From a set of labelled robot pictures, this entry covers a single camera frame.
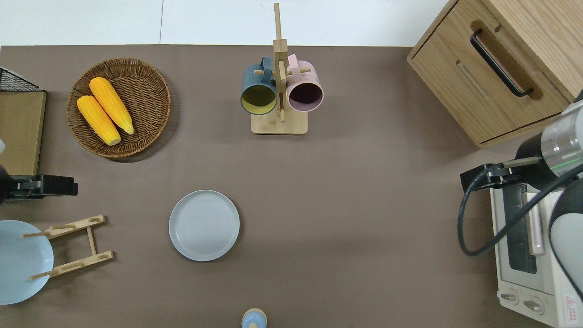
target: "wooden cabinet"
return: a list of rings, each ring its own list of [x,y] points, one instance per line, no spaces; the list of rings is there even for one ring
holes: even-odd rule
[[[545,126],[577,97],[581,26],[583,0],[450,0],[408,61],[482,148]]]

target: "white floor tile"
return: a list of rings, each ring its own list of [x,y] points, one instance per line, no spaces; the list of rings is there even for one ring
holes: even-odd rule
[[[280,0],[289,45],[413,46],[447,0]],[[272,1],[164,0],[163,44],[267,44]]]
[[[157,44],[162,0],[1,0],[0,45]]]

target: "oven knob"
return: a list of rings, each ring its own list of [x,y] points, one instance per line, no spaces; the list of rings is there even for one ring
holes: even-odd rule
[[[538,297],[534,297],[530,301],[524,301],[524,305],[536,312],[538,315],[543,315],[545,308],[543,307],[543,302]]]
[[[498,291],[498,298],[505,299],[506,301],[511,302],[514,305],[518,304],[518,296],[514,289],[510,289],[508,292]]]

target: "wooden base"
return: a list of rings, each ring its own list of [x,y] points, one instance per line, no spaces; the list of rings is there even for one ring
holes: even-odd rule
[[[81,229],[87,229],[87,234],[89,236],[89,247],[91,248],[91,253],[93,254],[92,256],[85,257],[84,259],[80,259],[77,261],[65,263],[65,264],[60,265],[60,266],[56,266],[56,267],[52,268],[52,270],[50,270],[50,271],[35,274],[35,275],[31,276],[29,279],[33,280],[33,279],[37,279],[40,277],[44,277],[46,275],[50,275],[50,277],[52,278],[52,277],[56,277],[58,275],[61,275],[63,273],[71,272],[71,271],[77,270],[79,268],[90,266],[91,264],[95,264],[95,263],[99,263],[101,261],[112,259],[113,252],[110,250],[107,252],[97,254],[97,250],[95,248],[95,240],[93,239],[93,232],[91,230],[92,226],[97,225],[97,224],[102,224],[105,221],[106,220],[105,220],[105,217],[103,215],[98,215],[96,217],[83,219],[80,221],[73,222],[71,224],[51,226],[47,230],[42,231],[42,232],[28,233],[26,235],[20,236],[21,238],[46,236],[47,238],[52,239],[52,238],[60,237],[63,235],[67,235],[71,232],[75,232],[75,231],[78,231]]]
[[[272,110],[265,115],[251,115],[251,131],[254,134],[302,135],[308,132],[308,113],[285,109],[285,121],[280,111]]]

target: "black drawer handle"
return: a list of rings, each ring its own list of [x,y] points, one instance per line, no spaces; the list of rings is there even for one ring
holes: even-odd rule
[[[494,73],[496,73],[496,75],[498,75],[498,77],[502,80],[502,82],[504,82],[506,87],[510,90],[510,92],[512,92],[513,95],[515,95],[516,97],[524,97],[524,96],[528,95],[529,93],[531,93],[533,91],[532,88],[530,88],[526,91],[522,91],[522,90],[518,89],[516,84],[514,84],[514,82],[510,79],[510,77],[508,77],[506,72],[504,72],[502,70],[502,67],[500,67],[498,65],[498,63],[494,60],[494,58],[492,58],[492,56],[488,53],[488,51],[486,51],[486,49],[482,46],[480,41],[478,41],[478,39],[477,39],[478,34],[480,34],[481,32],[482,32],[482,29],[478,29],[477,31],[475,31],[472,34],[472,37],[470,38],[470,43],[472,44],[474,49],[476,49],[477,53],[479,53],[480,56],[482,56],[482,58],[484,58],[484,60],[488,64],[488,66],[490,66],[492,71],[494,71]]]

